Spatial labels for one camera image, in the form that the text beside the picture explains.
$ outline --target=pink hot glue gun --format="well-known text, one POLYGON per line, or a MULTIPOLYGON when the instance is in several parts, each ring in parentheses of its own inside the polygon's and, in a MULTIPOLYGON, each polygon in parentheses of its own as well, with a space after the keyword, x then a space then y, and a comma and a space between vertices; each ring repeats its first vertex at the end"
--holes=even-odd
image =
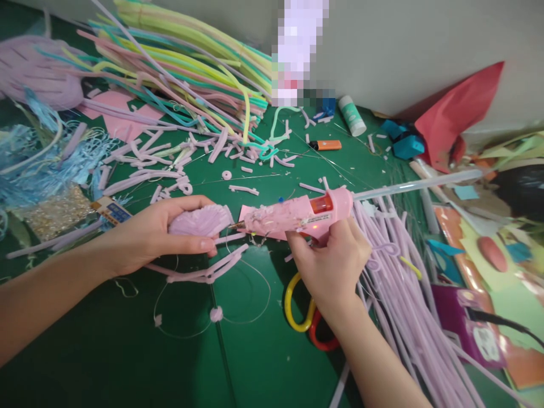
POLYGON ((262 236, 273 232, 297 231, 311 236, 323 247, 329 239, 329 227, 347 218, 352 205, 351 193, 345 188, 327 190, 324 196, 314 199, 304 195, 268 207, 261 206, 229 228, 243 228, 262 236))

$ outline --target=green table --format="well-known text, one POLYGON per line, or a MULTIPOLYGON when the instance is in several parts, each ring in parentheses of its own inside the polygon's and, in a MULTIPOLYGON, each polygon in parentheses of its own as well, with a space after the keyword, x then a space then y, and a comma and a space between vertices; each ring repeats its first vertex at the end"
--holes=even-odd
MULTIPOLYGON (((0 3, 0 39, 21 35, 31 27, 41 13, 14 5, 0 3)), ((91 43, 75 34, 70 24, 53 19, 54 38, 64 39, 70 45, 89 54, 96 54, 91 43)), ((22 115, 11 103, 0 103, 0 123, 23 122, 22 115)), ((310 115, 314 109, 307 109, 310 115)), ((376 132, 380 121, 365 109, 361 110, 368 132, 376 132)), ((267 111, 257 134, 267 138, 274 109, 267 111)), ((242 204, 268 205, 280 197, 308 194, 298 187, 300 182, 318 186, 317 179, 326 176, 331 188, 346 184, 355 192, 378 188, 385 184, 415 180, 407 163, 389 154, 384 160, 387 139, 375 139, 381 155, 372 155, 363 143, 366 138, 351 138, 337 112, 332 122, 304 130, 300 114, 282 112, 281 121, 289 119, 294 131, 291 139, 282 142, 282 152, 306 153, 305 133, 313 140, 339 139, 340 151, 325 152, 324 156, 344 170, 324 159, 303 156, 295 160, 295 168, 275 163, 254 165, 251 175, 244 173, 244 165, 223 155, 215 164, 201 158, 186 167, 194 186, 193 194, 204 194, 213 201, 226 204, 237 216, 242 204), (233 179, 221 180, 221 172, 228 169, 233 179), (258 197, 231 193, 229 184, 255 187, 258 197)), ((101 118, 90 122, 102 125, 101 118)), ((161 143, 183 141, 184 132, 169 132, 161 143)), ((193 157, 202 154, 197 152, 193 157)), ((113 181, 122 180, 133 171, 127 165, 117 166, 113 181)), ((156 184, 147 183, 130 195, 127 209, 132 213, 145 208, 156 184)), ((426 225, 417 193, 396 198, 400 208, 410 213, 413 231, 426 231, 426 225)), ((235 241, 229 248, 237 248, 235 241)), ((25 258, 11 261, 4 254, 19 249, 8 236, 0 246, 2 276, 16 276, 27 264, 25 258)), ((223 246, 215 262, 227 254, 223 246)), ((326 407, 334 393, 344 364, 340 350, 331 353, 318 351, 306 334, 300 334, 288 325, 283 311, 283 296, 287 283, 296 273, 293 261, 284 262, 290 253, 286 243, 268 240, 262 247, 250 245, 243 259, 258 269, 271 288, 270 303, 263 315, 251 324, 236 324, 254 319, 265 307, 268 287, 253 269, 239 262, 214 285, 175 283, 165 289, 157 314, 163 315, 162 328, 169 333, 187 336, 204 329, 209 322, 209 311, 220 305, 225 317, 211 324, 201 335, 191 339, 167 337, 154 327, 153 310, 157 297, 165 286, 164 276, 142 269, 130 276, 139 289, 138 296, 126 299, 114 282, 107 282, 94 290, 72 311, 55 323, 29 347, 0 370, 1 400, 5 406, 190 406, 190 407, 326 407)), ((204 257, 165 257, 161 264, 178 270, 205 267, 204 257)), ((309 294, 298 285, 294 293, 294 316, 302 320, 309 302, 309 294)), ((493 407, 512 407, 512 400, 483 377, 470 370, 482 397, 493 407)), ((505 381, 504 375, 497 375, 505 381)), ((351 377, 341 406, 361 406, 360 397, 351 377)))

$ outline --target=white wall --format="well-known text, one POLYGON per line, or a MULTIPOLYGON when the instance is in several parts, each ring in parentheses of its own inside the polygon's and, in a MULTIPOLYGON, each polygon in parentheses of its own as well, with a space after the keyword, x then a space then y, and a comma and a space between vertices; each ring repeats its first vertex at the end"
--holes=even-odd
MULTIPOLYGON (((155 0, 270 50, 278 0, 155 0)), ((21 0, 77 20, 89 0, 21 0)), ((331 0, 312 71, 337 95, 398 113, 505 60, 499 91, 469 143, 505 130, 544 127, 544 0, 331 0)), ((104 1, 111 6, 111 0, 104 1)))

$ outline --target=black cable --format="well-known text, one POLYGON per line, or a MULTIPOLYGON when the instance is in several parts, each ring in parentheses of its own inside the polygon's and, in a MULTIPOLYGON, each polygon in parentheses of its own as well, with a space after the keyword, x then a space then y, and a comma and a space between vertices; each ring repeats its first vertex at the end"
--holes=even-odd
POLYGON ((487 313, 484 311, 468 308, 469 316, 472 320, 484 321, 488 323, 493 323, 501 326, 508 326, 514 330, 517 330, 520 333, 525 333, 534 338, 538 344, 544 347, 544 341, 540 340, 535 334, 533 334, 528 328, 520 325, 512 320, 508 320, 504 317, 497 316, 496 314, 487 313))

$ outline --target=glue stick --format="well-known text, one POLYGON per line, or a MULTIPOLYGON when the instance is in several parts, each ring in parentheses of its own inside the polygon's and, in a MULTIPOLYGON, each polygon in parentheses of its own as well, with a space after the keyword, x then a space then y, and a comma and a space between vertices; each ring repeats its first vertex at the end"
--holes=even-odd
POLYGON ((367 125, 364 124, 363 118, 361 118, 351 96, 346 95, 341 98, 340 101, 338 101, 338 107, 340 108, 347 125, 350 127, 350 132, 353 137, 360 136, 367 130, 367 125))

